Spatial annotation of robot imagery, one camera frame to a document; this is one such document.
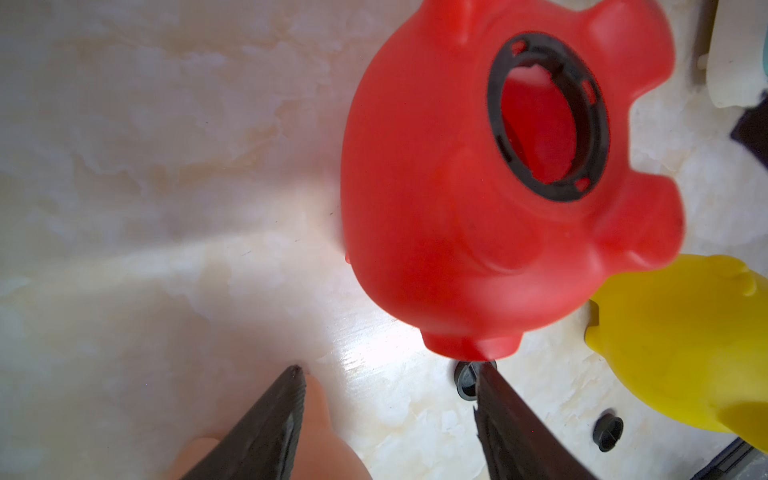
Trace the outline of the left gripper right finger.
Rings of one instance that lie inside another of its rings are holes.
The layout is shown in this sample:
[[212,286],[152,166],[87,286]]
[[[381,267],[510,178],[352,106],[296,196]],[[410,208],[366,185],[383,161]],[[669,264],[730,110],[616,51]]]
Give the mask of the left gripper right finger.
[[495,480],[595,480],[489,363],[477,368],[474,418]]

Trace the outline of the black plug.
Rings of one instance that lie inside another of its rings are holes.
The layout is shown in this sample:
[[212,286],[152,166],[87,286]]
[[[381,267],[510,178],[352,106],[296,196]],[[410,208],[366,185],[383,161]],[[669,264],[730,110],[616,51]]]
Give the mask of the black plug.
[[623,420],[612,412],[606,412],[596,421],[592,439],[598,449],[606,453],[616,446],[623,432]]
[[459,361],[456,363],[453,379],[457,393],[461,399],[470,402],[477,399],[477,380],[483,366],[490,366],[497,369],[497,362]]

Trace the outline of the red piggy bank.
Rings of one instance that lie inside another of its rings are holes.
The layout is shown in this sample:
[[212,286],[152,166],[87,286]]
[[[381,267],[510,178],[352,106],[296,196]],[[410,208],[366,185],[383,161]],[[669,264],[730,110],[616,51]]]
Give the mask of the red piggy bank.
[[633,103],[672,74],[655,1],[425,1],[371,61],[341,160],[366,294],[466,361],[514,354],[610,276],[667,266],[669,177],[630,165]]

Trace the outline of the mint chrome toaster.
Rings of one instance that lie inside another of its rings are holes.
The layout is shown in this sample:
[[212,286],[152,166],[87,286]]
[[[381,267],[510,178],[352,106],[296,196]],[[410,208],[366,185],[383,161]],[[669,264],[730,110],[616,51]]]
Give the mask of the mint chrome toaster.
[[767,91],[767,0],[720,0],[706,59],[717,108],[750,108]]

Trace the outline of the yellow piggy bank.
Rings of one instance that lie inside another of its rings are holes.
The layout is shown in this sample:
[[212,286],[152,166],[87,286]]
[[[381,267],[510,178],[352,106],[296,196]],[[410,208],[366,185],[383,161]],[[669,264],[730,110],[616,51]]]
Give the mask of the yellow piggy bank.
[[727,255],[606,280],[586,345],[640,401],[767,449],[767,279]]

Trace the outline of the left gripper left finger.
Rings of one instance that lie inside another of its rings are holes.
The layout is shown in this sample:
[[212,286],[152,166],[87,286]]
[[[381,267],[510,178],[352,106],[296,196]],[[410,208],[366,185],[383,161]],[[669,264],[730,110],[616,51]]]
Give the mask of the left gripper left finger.
[[291,477],[302,428],[306,378],[286,368],[231,431],[183,476],[284,480]]

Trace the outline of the peach piggy bank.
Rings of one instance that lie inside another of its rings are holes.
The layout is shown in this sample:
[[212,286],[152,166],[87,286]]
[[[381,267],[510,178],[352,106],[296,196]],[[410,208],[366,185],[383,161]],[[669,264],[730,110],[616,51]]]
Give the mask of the peach piggy bank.
[[[354,450],[334,431],[321,383],[305,375],[306,396],[302,429],[292,479],[371,479]],[[181,479],[220,443],[216,437],[191,440],[177,455],[166,479]]]

